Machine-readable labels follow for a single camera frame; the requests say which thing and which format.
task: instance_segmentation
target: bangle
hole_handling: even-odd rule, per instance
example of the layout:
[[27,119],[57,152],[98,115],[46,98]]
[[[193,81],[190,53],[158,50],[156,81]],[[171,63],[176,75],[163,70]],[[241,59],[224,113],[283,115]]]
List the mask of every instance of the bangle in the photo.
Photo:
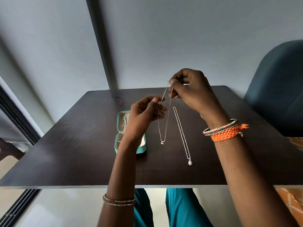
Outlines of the bangle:
[[225,125],[225,126],[222,126],[222,127],[219,127],[219,128],[215,128],[213,130],[209,130],[210,128],[206,128],[204,131],[203,131],[203,134],[208,136],[208,135],[214,135],[214,134],[217,134],[217,133],[220,133],[220,132],[223,132],[227,129],[230,129],[230,128],[233,128],[237,125],[238,123],[238,120],[237,119],[231,119],[231,123]]
[[132,206],[134,205],[136,199],[127,200],[127,201],[116,201],[112,200],[106,197],[106,194],[103,195],[103,201],[106,204],[109,204],[111,206]]
[[249,128],[247,124],[242,124],[241,126],[234,126],[232,128],[228,128],[220,133],[211,135],[211,139],[214,142],[217,142],[217,141],[223,141],[223,140],[230,139],[230,138],[236,136],[237,134],[240,134],[241,137],[243,137],[241,130],[247,129],[247,128]]

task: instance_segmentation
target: orange braided bracelet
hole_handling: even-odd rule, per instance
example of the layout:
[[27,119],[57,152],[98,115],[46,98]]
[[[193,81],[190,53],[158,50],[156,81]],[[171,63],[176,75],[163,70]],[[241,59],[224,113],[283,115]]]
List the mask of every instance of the orange braided bracelet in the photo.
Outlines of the orange braided bracelet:
[[225,131],[222,131],[221,133],[216,133],[214,135],[211,135],[211,139],[214,142],[217,142],[217,141],[223,141],[223,140],[230,139],[230,138],[236,136],[237,134],[240,134],[241,137],[243,137],[241,130],[247,129],[247,128],[249,128],[247,124],[242,124],[241,126],[234,126]]

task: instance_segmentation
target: teal pants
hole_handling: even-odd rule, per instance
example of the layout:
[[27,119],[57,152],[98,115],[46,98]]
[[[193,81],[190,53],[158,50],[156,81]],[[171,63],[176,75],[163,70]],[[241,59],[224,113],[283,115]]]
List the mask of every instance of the teal pants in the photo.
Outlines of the teal pants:
[[[154,227],[152,209],[144,189],[135,189],[134,226]],[[192,188],[166,190],[166,211],[170,227],[213,227]]]

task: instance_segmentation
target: left hand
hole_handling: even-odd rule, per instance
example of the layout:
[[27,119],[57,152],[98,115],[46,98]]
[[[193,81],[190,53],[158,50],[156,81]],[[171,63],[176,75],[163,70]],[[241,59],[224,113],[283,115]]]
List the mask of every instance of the left hand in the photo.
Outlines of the left hand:
[[167,111],[167,108],[158,104],[161,98],[160,96],[147,96],[131,106],[131,112],[123,136],[124,140],[140,145],[141,139],[150,123],[157,120],[159,107],[159,119],[164,118],[164,111]]

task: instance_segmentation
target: dark blue chair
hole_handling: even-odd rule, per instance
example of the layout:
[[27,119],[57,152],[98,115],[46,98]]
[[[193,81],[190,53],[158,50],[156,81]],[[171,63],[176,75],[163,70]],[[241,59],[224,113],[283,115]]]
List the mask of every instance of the dark blue chair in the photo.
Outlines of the dark blue chair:
[[266,54],[244,100],[284,136],[303,137],[303,40]]

